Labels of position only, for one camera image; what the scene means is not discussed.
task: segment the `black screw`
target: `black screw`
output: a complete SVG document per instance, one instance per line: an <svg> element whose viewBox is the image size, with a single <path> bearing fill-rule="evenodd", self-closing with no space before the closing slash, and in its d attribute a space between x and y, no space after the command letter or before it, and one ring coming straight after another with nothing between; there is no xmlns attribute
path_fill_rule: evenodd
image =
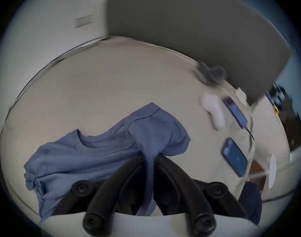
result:
<svg viewBox="0 0 301 237"><path fill-rule="evenodd" d="M204 215L198 218L195 222L195 230L202 234L212 233L215 229L216 222L213 216Z"/></svg>
<svg viewBox="0 0 301 237"><path fill-rule="evenodd" d="M77 186L77 191L79 191L79 192L83 192L85 189L87 189L88 188L88 185L86 185L86 184L79 184L78 186Z"/></svg>
<svg viewBox="0 0 301 237"><path fill-rule="evenodd" d="M219 186L219 185L214 185L214 186L213 186L213 192L214 192L215 194L219 194L219 193L221 193L222 191L223 191L223 189L222 189L221 186Z"/></svg>
<svg viewBox="0 0 301 237"><path fill-rule="evenodd" d="M104 226L104 220L98 215L89 214L85 216L83 226L89 231L99 231Z"/></svg>

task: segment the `blue device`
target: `blue device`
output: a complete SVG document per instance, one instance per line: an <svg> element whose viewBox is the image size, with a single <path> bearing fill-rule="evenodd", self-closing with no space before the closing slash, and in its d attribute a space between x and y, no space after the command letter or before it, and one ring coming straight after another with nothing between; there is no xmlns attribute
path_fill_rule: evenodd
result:
<svg viewBox="0 0 301 237"><path fill-rule="evenodd" d="M242 177L246 171L248 160L233 139L227 139L222 155L236 174Z"/></svg>
<svg viewBox="0 0 301 237"><path fill-rule="evenodd" d="M237 120L237 123L239 124L240 128L243 129L247 125L248 121L241 112L241 110L230 97L224 98L223 102L230 110L234 118Z"/></svg>

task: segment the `dark clothing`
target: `dark clothing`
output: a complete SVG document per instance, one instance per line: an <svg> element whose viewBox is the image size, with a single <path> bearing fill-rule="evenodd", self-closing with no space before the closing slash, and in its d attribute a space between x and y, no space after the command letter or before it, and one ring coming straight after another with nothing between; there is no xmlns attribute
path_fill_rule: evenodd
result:
<svg viewBox="0 0 301 237"><path fill-rule="evenodd" d="M262 200L257 185L252 182L246 182L238 201L244 208L247 218L258 225L261 216Z"/></svg>

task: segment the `wall outlet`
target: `wall outlet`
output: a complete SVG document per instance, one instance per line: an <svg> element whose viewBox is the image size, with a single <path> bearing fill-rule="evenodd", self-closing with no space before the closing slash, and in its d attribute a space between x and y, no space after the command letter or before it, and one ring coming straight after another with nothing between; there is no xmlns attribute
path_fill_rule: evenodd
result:
<svg viewBox="0 0 301 237"><path fill-rule="evenodd" d="M91 15L87 15L85 17L77 18L74 20L75 27L80 27L86 24L91 23Z"/></svg>

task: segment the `white wall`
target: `white wall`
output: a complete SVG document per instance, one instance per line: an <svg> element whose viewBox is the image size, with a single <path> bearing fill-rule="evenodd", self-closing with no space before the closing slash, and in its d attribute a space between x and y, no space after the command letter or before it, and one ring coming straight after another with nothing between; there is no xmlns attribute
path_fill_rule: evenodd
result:
<svg viewBox="0 0 301 237"><path fill-rule="evenodd" d="M11 20L0 46L0 133L8 109L25 85L50 61L93 38L106 35L105 0L26 0ZM74 19L92 23L74 28Z"/></svg>

